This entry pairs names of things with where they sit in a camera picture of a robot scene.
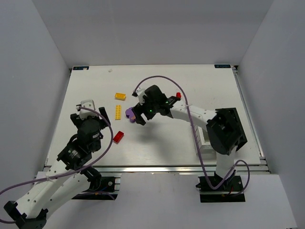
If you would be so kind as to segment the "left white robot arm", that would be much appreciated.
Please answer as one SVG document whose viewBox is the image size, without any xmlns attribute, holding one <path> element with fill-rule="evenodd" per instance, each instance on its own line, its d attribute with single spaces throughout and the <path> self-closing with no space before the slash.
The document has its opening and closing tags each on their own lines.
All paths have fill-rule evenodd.
<svg viewBox="0 0 305 229">
<path fill-rule="evenodd" d="M 102 193 L 105 182 L 92 165 L 92 154 L 101 149 L 101 131 L 111 123 L 104 107 L 98 111 L 84 105 L 77 106 L 70 119 L 77 128 L 54 164 L 40 179 L 24 182 L 32 188 L 21 198 L 8 201 L 4 210 L 11 217 L 10 224 L 20 229 L 41 229 L 48 218 L 64 203 L 87 192 Z"/>
</svg>

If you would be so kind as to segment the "left blue corner label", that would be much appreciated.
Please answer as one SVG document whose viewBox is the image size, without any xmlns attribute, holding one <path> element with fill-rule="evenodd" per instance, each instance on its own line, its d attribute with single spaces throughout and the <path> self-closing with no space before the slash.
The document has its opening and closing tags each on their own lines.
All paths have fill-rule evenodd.
<svg viewBox="0 0 305 229">
<path fill-rule="evenodd" d="M 89 66 L 74 66 L 73 71 L 86 71 L 89 69 Z"/>
</svg>

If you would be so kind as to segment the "white slotted container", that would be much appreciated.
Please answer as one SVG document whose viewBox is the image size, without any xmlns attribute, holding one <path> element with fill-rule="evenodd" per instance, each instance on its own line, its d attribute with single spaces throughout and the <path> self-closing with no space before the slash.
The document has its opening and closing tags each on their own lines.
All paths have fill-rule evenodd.
<svg viewBox="0 0 305 229">
<path fill-rule="evenodd" d="M 202 156 L 212 156 L 215 154 L 214 149 L 210 144 L 210 139 L 207 131 L 195 125 L 195 136 Z"/>
</svg>

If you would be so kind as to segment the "yellow lego brick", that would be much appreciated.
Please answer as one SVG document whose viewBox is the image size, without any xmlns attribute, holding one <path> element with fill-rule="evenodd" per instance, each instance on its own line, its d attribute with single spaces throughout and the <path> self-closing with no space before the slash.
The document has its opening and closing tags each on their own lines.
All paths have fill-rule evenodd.
<svg viewBox="0 0 305 229">
<path fill-rule="evenodd" d="M 124 101 L 126 99 L 126 94 L 123 94 L 123 93 L 116 93 L 115 94 L 115 99 L 116 100 L 122 100 Z"/>
</svg>

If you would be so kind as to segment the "purple butterfly lego block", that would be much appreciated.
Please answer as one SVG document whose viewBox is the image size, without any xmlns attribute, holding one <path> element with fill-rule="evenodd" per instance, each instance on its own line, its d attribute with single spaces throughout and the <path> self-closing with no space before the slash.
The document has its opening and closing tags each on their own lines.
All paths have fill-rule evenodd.
<svg viewBox="0 0 305 229">
<path fill-rule="evenodd" d="M 136 121 L 136 117 L 135 117 L 135 115 L 134 115 L 134 113 L 133 113 L 133 111 L 132 111 L 132 107 L 126 109 L 126 111 L 125 111 L 125 116 L 126 116 L 126 118 L 129 119 L 129 121 L 130 121 L 131 123 L 134 123 L 134 122 Z"/>
</svg>

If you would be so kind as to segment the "red lego brick centre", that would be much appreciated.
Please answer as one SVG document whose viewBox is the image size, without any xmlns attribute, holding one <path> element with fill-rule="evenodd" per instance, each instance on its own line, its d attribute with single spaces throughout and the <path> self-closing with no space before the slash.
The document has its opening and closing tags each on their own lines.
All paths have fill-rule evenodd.
<svg viewBox="0 0 305 229">
<path fill-rule="evenodd" d="M 112 140 L 114 143 L 118 144 L 122 140 L 123 137 L 124 137 L 124 132 L 118 131 Z"/>
</svg>

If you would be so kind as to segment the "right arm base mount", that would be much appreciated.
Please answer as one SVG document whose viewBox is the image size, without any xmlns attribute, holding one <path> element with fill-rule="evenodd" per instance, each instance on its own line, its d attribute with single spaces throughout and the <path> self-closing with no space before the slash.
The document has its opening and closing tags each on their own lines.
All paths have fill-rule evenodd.
<svg viewBox="0 0 305 229">
<path fill-rule="evenodd" d="M 227 184 L 213 190 L 208 185 L 204 176 L 198 177 L 196 188 L 200 194 L 201 203 L 238 203 L 245 202 L 244 188 L 240 176 L 234 176 Z"/>
</svg>

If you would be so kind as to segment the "long yellow lego plate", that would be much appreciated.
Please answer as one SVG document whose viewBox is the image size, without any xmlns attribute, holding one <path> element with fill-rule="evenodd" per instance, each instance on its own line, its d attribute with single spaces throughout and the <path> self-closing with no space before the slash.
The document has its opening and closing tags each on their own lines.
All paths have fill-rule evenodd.
<svg viewBox="0 0 305 229">
<path fill-rule="evenodd" d="M 122 116 L 122 107 L 121 105 L 116 105 L 115 107 L 115 120 L 121 120 Z"/>
</svg>

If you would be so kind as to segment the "blue corner label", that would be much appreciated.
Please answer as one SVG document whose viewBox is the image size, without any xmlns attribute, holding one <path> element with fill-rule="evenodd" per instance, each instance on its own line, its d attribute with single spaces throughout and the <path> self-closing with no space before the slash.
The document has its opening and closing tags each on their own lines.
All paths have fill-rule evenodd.
<svg viewBox="0 0 305 229">
<path fill-rule="evenodd" d="M 219 69 L 231 68 L 229 64 L 215 64 L 214 67 Z"/>
<path fill-rule="evenodd" d="M 74 66 L 73 71 L 86 71 L 89 69 L 89 66 Z"/>
</svg>

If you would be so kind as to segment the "right blue corner label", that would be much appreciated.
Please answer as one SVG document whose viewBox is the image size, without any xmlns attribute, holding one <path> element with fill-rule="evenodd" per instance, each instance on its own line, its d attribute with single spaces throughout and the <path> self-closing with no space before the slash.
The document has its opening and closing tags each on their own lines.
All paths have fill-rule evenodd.
<svg viewBox="0 0 305 229">
<path fill-rule="evenodd" d="M 231 68 L 229 64 L 215 64 L 214 67 L 219 69 Z"/>
</svg>

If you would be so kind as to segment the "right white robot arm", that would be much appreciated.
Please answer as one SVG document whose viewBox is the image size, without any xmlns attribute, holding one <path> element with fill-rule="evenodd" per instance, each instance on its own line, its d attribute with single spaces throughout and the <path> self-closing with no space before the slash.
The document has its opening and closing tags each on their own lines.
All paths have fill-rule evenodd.
<svg viewBox="0 0 305 229">
<path fill-rule="evenodd" d="M 147 89 L 136 89 L 132 95 L 139 102 L 132 108 L 136 123 L 145 125 L 147 120 L 156 114 L 172 119 L 184 120 L 191 124 L 192 131 L 200 127 L 207 132 L 209 142 L 216 152 L 215 182 L 207 178 L 206 182 L 212 190 L 217 190 L 235 175 L 234 154 L 246 143 L 247 138 L 235 108 L 206 110 L 188 105 L 181 97 L 167 97 L 157 85 Z"/>
</svg>

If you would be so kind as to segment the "small red lego right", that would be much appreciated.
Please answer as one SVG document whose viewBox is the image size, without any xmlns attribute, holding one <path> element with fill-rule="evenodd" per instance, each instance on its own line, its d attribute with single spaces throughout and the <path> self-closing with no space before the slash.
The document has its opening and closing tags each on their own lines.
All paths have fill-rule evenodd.
<svg viewBox="0 0 305 229">
<path fill-rule="evenodd" d="M 181 98 L 181 97 L 182 97 L 181 93 L 180 93 L 180 92 L 177 92 L 177 93 L 176 93 L 176 97 Z"/>
</svg>

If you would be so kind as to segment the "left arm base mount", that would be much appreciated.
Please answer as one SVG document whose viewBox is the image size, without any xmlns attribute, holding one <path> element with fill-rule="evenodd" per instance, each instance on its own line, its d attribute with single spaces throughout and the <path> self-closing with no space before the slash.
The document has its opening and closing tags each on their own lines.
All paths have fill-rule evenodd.
<svg viewBox="0 0 305 229">
<path fill-rule="evenodd" d="M 77 200 L 115 200 L 120 190 L 120 174 L 102 174 L 96 181 L 90 182 L 89 187 L 72 199 Z"/>
</svg>

